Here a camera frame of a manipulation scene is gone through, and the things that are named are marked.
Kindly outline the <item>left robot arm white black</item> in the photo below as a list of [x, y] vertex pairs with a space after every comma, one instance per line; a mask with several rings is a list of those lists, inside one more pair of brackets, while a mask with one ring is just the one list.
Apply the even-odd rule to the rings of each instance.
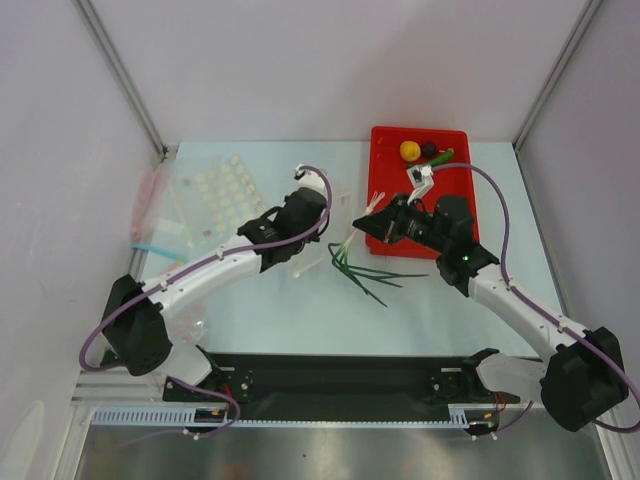
[[112, 285], [102, 334], [134, 377], [158, 372], [174, 377], [199, 400], [214, 397], [220, 376], [200, 347], [180, 347], [167, 331], [171, 319], [216, 291], [289, 261], [319, 239], [332, 197], [300, 187], [281, 207], [246, 222], [210, 257], [150, 281], [126, 274]]

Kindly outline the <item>green chili pepper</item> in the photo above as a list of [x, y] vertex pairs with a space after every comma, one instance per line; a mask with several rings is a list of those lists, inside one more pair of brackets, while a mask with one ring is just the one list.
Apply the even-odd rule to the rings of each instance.
[[430, 166], [431, 168], [434, 168], [450, 162], [454, 158], [454, 155], [455, 155], [455, 151], [452, 148], [450, 148], [440, 152], [437, 156], [431, 159], [420, 159], [419, 161], [405, 163], [404, 168], [410, 169], [413, 167], [423, 167], [423, 166]]

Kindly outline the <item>green scallion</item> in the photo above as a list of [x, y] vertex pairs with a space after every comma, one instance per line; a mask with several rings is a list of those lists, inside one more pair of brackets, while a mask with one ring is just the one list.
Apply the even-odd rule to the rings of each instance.
[[359, 230], [354, 226], [350, 226], [348, 229], [348, 233], [342, 241], [329, 242], [327, 244], [330, 264], [352, 284], [357, 286], [365, 296], [373, 299], [377, 304], [381, 305], [384, 308], [388, 307], [388, 304], [384, 302], [376, 293], [374, 293], [365, 284], [365, 281], [401, 289], [402, 285], [398, 283], [399, 280], [421, 279], [429, 277], [429, 274], [400, 273], [389, 270], [365, 267], [352, 263], [349, 260], [350, 249], [358, 234]]

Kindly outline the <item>clear dotted zip bag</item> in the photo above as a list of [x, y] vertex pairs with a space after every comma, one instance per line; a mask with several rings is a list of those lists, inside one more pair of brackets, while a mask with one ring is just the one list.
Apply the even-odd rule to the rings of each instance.
[[320, 236], [318, 242], [306, 244], [302, 252], [295, 255], [287, 263], [288, 273], [294, 279], [308, 274], [327, 260], [330, 257], [328, 244], [340, 243], [348, 234], [352, 218], [352, 193], [341, 183], [334, 185], [332, 192], [333, 201], [327, 229]]

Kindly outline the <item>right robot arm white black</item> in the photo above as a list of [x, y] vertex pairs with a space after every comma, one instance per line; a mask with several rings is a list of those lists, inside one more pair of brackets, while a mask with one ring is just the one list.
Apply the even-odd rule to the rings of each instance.
[[474, 216], [458, 195], [440, 197], [426, 212], [407, 194], [353, 222], [355, 229], [385, 244], [410, 240], [438, 256], [442, 279], [497, 315], [535, 351], [535, 361], [485, 349], [470, 357], [461, 376], [463, 393], [484, 401], [494, 392], [542, 404], [564, 429], [576, 432], [625, 401], [627, 382], [617, 337], [588, 330], [526, 298], [500, 260], [474, 237]]

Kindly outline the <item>yellow lemon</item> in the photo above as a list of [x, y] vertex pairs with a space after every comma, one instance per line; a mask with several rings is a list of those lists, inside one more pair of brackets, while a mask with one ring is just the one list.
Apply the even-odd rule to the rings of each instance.
[[422, 149], [415, 141], [403, 141], [399, 146], [399, 155], [404, 162], [412, 163], [422, 156]]

